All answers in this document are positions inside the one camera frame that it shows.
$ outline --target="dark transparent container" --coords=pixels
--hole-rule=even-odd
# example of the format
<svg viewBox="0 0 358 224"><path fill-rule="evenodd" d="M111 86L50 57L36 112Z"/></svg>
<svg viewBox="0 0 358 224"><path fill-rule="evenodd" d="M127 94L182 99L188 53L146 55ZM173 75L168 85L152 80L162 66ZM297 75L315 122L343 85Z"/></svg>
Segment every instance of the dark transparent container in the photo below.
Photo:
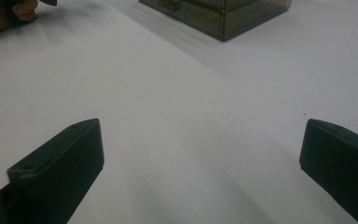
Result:
<svg viewBox="0 0 358 224"><path fill-rule="evenodd" d="M221 41L287 11L292 0L139 0Z"/></svg>

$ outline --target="dark plastic piece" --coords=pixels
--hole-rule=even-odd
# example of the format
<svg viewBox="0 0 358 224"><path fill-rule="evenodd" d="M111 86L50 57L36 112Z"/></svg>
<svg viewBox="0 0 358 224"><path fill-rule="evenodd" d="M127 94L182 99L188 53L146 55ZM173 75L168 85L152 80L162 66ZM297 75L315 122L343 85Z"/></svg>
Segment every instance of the dark plastic piece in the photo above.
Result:
<svg viewBox="0 0 358 224"><path fill-rule="evenodd" d="M139 0L221 41L287 11L292 0Z"/></svg>
<svg viewBox="0 0 358 224"><path fill-rule="evenodd" d="M310 119L300 164L358 221L358 134L336 124Z"/></svg>
<svg viewBox="0 0 358 224"><path fill-rule="evenodd" d="M5 221L66 223L102 169L100 122L66 128L7 170L10 183L0 190Z"/></svg>
<svg viewBox="0 0 358 224"><path fill-rule="evenodd" d="M20 21L17 16L13 13L12 8L21 3L23 0L7 0L7 18L12 25L23 25L29 23L28 21ZM49 6L57 6L57 0L39 0Z"/></svg>

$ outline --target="white table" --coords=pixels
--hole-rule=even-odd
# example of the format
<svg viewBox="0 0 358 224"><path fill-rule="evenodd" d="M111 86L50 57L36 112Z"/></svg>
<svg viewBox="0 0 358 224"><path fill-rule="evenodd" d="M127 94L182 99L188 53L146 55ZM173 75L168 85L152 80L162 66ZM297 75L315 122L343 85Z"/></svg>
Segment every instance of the white table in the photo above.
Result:
<svg viewBox="0 0 358 224"><path fill-rule="evenodd" d="M99 118L70 223L356 223L300 170L308 119L358 133L358 0L295 0L221 43L135 0L65 0L0 34L6 169Z"/></svg>

